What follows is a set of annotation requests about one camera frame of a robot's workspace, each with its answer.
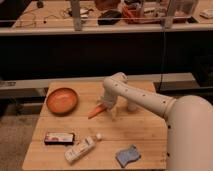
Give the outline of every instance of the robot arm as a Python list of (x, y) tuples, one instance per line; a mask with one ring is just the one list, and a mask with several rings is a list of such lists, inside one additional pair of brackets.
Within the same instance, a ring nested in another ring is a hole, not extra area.
[(126, 81), (123, 73), (105, 78), (102, 105), (110, 109), (122, 96), (166, 120), (167, 171), (212, 171), (212, 105), (198, 96), (174, 99), (128, 86)]

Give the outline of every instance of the orange carrot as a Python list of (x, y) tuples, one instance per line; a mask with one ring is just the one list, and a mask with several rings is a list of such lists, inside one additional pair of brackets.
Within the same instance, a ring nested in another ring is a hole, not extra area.
[(103, 104), (100, 104), (98, 106), (96, 106), (88, 115), (88, 119), (92, 119), (93, 117), (97, 116), (98, 114), (100, 114), (101, 112), (105, 111), (107, 109), (106, 106), (104, 106)]

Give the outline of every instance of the cable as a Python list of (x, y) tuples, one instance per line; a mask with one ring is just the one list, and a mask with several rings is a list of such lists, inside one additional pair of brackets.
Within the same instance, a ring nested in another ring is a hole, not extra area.
[[(30, 20), (22, 20), (21, 17), (22, 17), (23, 15), (26, 15), (26, 14), (32, 15), (32, 19), (30, 19)], [(20, 21), (20, 25), (17, 26), (17, 27), (29, 27), (29, 26), (34, 26), (34, 27), (36, 27), (36, 15), (35, 15), (34, 13), (27, 11), (27, 12), (23, 13), (23, 15), (21, 15), (20, 19), (18, 19), (18, 21)], [(32, 21), (32, 23), (23, 25), (23, 22), (24, 22), (24, 21)]]
[(71, 17), (70, 12), (71, 12), (71, 8), (67, 8), (67, 9), (65, 9), (65, 10), (60, 10), (60, 11), (59, 11), (59, 15), (60, 15), (63, 19), (67, 19), (67, 18), (70, 18), (70, 17)]
[(55, 15), (48, 15), (48, 16), (46, 16), (46, 17), (43, 18), (44, 23), (47, 23), (46, 19), (48, 19), (48, 18), (50, 18), (50, 17), (56, 18), (56, 19), (58, 19), (58, 20), (60, 19), (59, 17), (57, 17), (57, 16), (55, 16)]
[(167, 42), (166, 42), (166, 31), (165, 31), (165, 25), (162, 26), (163, 30), (163, 54), (162, 54), (162, 60), (161, 60), (161, 69), (160, 69), (160, 83), (158, 86), (158, 92), (161, 91), (161, 87), (163, 84), (163, 76), (164, 76), (164, 66), (165, 66), (165, 58), (166, 58), (166, 52), (167, 52)]

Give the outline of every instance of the floor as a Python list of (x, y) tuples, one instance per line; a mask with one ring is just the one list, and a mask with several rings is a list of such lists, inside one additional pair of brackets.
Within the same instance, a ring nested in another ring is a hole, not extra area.
[(38, 114), (3, 115), (0, 118), (0, 171), (21, 171)]

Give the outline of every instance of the orange bowl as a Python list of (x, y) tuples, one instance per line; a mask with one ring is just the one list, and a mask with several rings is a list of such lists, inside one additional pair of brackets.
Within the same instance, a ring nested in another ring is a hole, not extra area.
[(64, 115), (71, 112), (78, 103), (77, 93), (71, 88), (59, 88), (49, 94), (47, 108), (54, 114)]

